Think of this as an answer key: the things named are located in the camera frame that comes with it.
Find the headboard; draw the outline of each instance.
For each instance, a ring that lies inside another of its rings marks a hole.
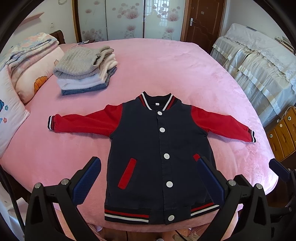
[[[59,41],[59,44],[65,44],[64,35],[61,30],[55,31],[55,32],[51,33],[50,35],[55,37]]]

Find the varsity jacket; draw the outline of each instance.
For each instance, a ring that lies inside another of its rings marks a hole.
[[[48,128],[111,139],[105,220],[129,224],[171,224],[218,209],[195,164],[204,156],[216,168],[208,132],[256,142],[254,132],[232,116],[145,92],[86,116],[50,116]]]

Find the frosted glass panel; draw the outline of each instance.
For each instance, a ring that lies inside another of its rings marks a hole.
[[[105,0],[78,0],[78,14],[83,41],[107,40]]]
[[[108,39],[143,37],[143,0],[106,0]]]
[[[145,38],[180,41],[185,0],[147,0]]]

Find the floral blanket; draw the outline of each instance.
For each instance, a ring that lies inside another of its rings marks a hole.
[[[57,39],[46,33],[38,33],[13,46],[0,60],[0,71],[8,65],[10,76],[17,73],[16,78],[30,65],[41,59],[59,44]]]

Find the pink blanket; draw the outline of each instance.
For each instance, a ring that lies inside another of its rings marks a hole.
[[[22,124],[4,153],[1,164],[29,191],[37,182],[55,185],[71,178],[92,156],[102,162],[102,171],[85,202],[78,206],[89,223],[103,227],[164,232],[209,223],[215,213],[168,226],[127,225],[104,220],[107,159],[110,140],[95,134],[54,133],[47,129],[50,115],[86,115],[118,105],[146,91],[149,95],[172,93],[185,104],[206,111],[232,115],[255,131],[256,143],[245,143],[210,133],[216,165],[227,179],[243,174],[254,185],[261,183],[266,193],[276,185],[277,176],[269,169],[274,157],[260,120],[236,81],[206,52],[193,43],[156,39],[113,40],[92,43],[115,49],[118,70],[102,91],[62,96],[52,76],[26,108],[31,115]]]

